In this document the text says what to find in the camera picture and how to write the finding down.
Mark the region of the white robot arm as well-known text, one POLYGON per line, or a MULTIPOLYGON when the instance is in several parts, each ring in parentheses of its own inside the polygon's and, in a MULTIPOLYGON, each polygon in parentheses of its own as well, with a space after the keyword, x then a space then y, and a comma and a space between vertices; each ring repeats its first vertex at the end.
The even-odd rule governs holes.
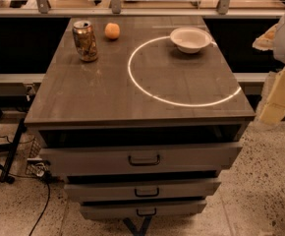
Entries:
POLYGON ((284 64, 278 73, 271 73, 263 84, 256 120, 263 126, 276 126, 285 117, 285 15, 259 36, 253 48, 273 51, 275 60, 284 64))

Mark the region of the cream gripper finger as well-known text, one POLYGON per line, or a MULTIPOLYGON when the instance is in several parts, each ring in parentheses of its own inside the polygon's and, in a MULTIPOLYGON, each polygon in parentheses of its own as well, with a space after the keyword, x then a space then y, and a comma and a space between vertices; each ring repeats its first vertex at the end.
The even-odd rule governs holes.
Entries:
POLYGON ((276 76, 260 111, 258 120, 266 125, 276 125, 285 117, 285 67, 276 76))
POLYGON ((264 34, 257 37, 253 42, 253 48, 260 51, 272 50, 276 28, 277 25, 274 25, 271 28, 269 28, 264 34))

